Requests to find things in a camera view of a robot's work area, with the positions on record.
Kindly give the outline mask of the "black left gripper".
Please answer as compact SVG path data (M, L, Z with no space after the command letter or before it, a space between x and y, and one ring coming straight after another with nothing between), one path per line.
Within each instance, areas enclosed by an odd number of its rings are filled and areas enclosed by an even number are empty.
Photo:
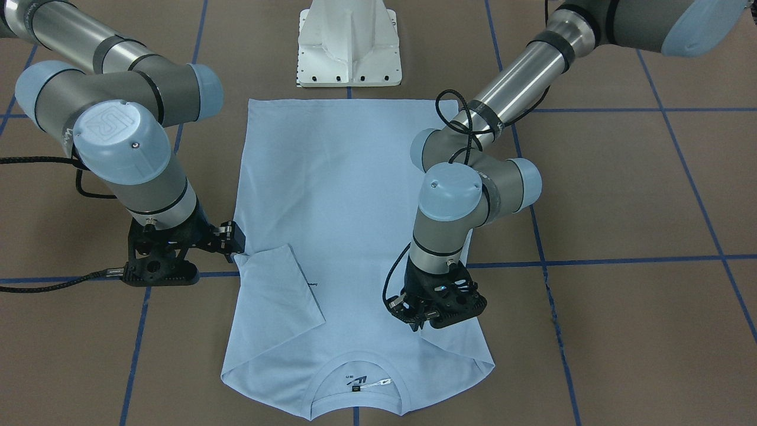
M413 332L422 330L425 322L440 329L474 318L486 306L487 299L461 261L437 274L424 272L409 259L400 295L386 299L387 310Z

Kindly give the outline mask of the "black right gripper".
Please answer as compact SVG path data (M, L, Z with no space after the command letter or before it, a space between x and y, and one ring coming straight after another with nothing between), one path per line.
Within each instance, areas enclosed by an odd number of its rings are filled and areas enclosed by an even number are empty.
M186 260L189 249L224 254L228 263L243 254L246 237L235 221L214 227L205 211L197 205L191 215L176 227L158 230L132 220L128 235L129 259L122 282L146 286L183 286L198 282L197 267Z

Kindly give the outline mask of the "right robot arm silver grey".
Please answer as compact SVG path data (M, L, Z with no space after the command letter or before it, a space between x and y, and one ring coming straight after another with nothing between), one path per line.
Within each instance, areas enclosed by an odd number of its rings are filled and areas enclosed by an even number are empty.
M202 64L175 64L106 26L68 1L3 1L2 37L57 52L64 60L29 66L16 81L15 99L35 126L57 140L64 157L3 157L3 164L63 163L97 175L132 221L128 259L119 269L97 270L43 288L4 293L46 293L100 277L148 286L198 282L191 249L244 251L235 221L214 226L205 215L165 129L216 116L224 89Z

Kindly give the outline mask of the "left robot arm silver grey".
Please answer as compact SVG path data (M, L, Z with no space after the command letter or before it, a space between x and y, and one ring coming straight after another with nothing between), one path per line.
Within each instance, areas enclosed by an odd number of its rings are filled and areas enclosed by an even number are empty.
M533 205L542 192L537 167L522 157L485 153L509 127L535 110L574 62L602 45L697 57L719 45L746 8L744 1L565 1L545 28L480 94L454 95L460 111L441 129L421 131L410 157L424 174L405 283L382 295L390 315L419 331L474 318L487 300L461 260L474 228Z

